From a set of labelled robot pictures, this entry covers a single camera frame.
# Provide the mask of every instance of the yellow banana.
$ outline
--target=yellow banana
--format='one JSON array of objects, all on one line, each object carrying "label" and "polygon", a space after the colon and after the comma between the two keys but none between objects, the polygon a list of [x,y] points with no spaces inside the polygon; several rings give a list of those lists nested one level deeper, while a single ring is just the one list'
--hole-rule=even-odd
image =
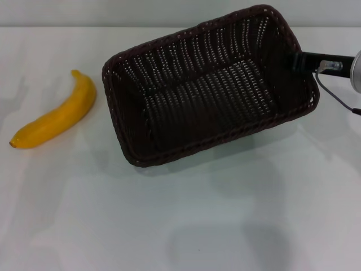
[{"label": "yellow banana", "polygon": [[88,113],[96,98],[94,83],[77,70],[72,75],[76,79],[73,93],[61,106],[22,127],[10,141],[12,147],[36,147],[69,129]]}]

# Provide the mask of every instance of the white table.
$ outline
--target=white table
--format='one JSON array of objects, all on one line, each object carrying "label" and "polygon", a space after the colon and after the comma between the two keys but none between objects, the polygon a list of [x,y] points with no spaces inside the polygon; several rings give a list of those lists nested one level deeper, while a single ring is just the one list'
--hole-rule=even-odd
[{"label": "white table", "polygon": [[[310,115],[147,169],[130,165],[101,70],[175,28],[0,28],[0,270],[361,270],[361,117],[321,90]],[[359,28],[294,28],[303,50],[355,55]],[[56,107],[70,70],[91,112],[33,150],[8,142]],[[353,107],[347,79],[323,82]]]}]

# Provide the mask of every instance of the black metal rod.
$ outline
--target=black metal rod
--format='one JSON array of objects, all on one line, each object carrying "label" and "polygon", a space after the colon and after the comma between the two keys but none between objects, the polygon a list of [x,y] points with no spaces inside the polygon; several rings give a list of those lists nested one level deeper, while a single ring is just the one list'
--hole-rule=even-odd
[{"label": "black metal rod", "polygon": [[321,72],[321,74],[350,78],[350,71],[351,71],[352,63],[354,61],[354,57],[302,52],[302,53],[294,54],[290,60],[291,60],[292,71],[299,73],[315,72],[319,68],[320,62],[322,60],[341,62],[342,70],[340,71],[325,70]]}]

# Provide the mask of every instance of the wicker basket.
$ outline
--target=wicker basket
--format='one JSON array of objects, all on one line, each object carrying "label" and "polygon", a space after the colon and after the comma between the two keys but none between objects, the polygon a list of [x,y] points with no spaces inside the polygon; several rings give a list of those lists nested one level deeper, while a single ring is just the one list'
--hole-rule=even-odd
[{"label": "wicker basket", "polygon": [[260,5],[113,56],[103,83],[125,157],[161,165],[313,111],[312,75],[284,65],[300,51],[283,17]]}]

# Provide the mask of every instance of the black wire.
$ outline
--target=black wire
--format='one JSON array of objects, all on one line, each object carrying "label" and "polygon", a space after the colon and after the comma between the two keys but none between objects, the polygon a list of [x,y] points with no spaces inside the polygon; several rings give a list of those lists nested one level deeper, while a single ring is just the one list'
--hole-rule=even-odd
[{"label": "black wire", "polygon": [[344,107],[346,107],[348,110],[350,110],[351,112],[354,112],[353,109],[351,107],[349,107],[346,103],[344,103],[339,97],[337,97],[336,95],[334,95],[327,87],[325,87],[321,81],[320,78],[318,77],[319,71],[316,71],[316,81],[317,83],[325,90],[327,91],[327,93],[329,95],[331,95],[332,97],[334,97],[339,103],[341,103]]}]

